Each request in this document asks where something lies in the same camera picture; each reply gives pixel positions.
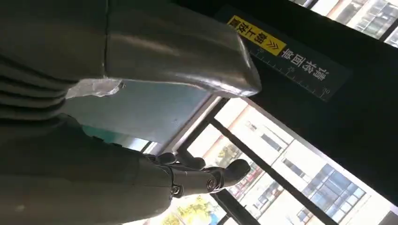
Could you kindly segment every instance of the black sign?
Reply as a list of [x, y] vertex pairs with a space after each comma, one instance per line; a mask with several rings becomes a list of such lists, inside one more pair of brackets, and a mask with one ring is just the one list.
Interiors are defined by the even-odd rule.
[[[242, 40], [252, 56], [258, 58], [278, 73], [288, 77], [323, 101], [328, 101], [351, 76], [352, 72], [350, 70], [334, 62], [327, 56], [293, 40], [233, 7], [223, 7], [215, 18], [223, 23], [228, 23], [234, 16], [253, 24], [286, 44], [278, 54], [272, 54], [270, 51], [266, 51], [252, 40], [243, 36]], [[272, 40], [266, 41], [268, 49], [280, 48]]]

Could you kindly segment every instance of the yellow sticker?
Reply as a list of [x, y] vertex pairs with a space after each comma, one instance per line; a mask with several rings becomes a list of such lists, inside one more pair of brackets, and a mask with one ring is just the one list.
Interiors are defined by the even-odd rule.
[[275, 56], [277, 56], [286, 46], [286, 43], [283, 41], [243, 20], [237, 15], [234, 15], [230, 19], [228, 25], [234, 27], [236, 31], [243, 37], [249, 39], [251, 42]]

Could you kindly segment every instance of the plastic bag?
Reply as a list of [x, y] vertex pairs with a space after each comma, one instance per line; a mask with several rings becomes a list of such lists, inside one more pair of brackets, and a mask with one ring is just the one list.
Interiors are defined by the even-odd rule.
[[66, 98], [94, 95], [98, 97], [113, 95], [124, 87], [119, 79], [84, 79], [69, 89]]

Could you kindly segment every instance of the window frame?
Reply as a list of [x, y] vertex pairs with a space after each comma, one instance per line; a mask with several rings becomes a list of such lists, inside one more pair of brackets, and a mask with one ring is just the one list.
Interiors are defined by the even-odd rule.
[[[195, 139], [203, 132], [208, 126], [212, 125], [221, 132], [223, 136], [230, 140], [232, 144], [238, 147], [244, 154], [246, 154], [255, 164], [257, 164], [264, 172], [274, 179], [284, 190], [288, 191], [294, 198], [296, 198], [303, 206], [310, 210], [320, 221], [328, 225], [337, 225], [337, 223], [329, 217], [324, 211], [310, 201], [303, 193], [296, 189], [284, 177], [274, 170], [263, 159], [259, 158], [254, 151], [245, 145], [239, 138], [231, 133], [219, 121], [215, 119], [216, 114], [228, 103], [229, 99], [222, 98], [208, 115], [198, 124], [193, 132], [186, 138], [186, 140], [177, 149], [177, 152], [183, 152], [182, 155], [193, 157], [188, 152], [188, 147], [195, 141]], [[259, 225], [260, 223], [254, 218], [247, 209], [245, 209], [231, 193], [227, 190], [222, 190], [218, 193], [213, 193], [211, 196], [219, 203], [219, 205], [227, 212], [234, 220], [240, 225], [253, 224]]]

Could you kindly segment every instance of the sticker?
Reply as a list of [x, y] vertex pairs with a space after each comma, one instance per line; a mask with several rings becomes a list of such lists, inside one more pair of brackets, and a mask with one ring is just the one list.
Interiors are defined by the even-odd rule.
[[260, 76], [263, 73], [259, 63], [263, 63], [328, 101], [352, 75], [351, 70], [328, 56], [231, 6], [223, 7], [215, 17], [244, 37], [251, 56], [260, 60], [254, 61]]
[[234, 15], [230, 19], [228, 25], [235, 28], [236, 31], [243, 37], [247, 38], [275, 56], [277, 56], [286, 46], [286, 43], [283, 41], [243, 20], [237, 15]]

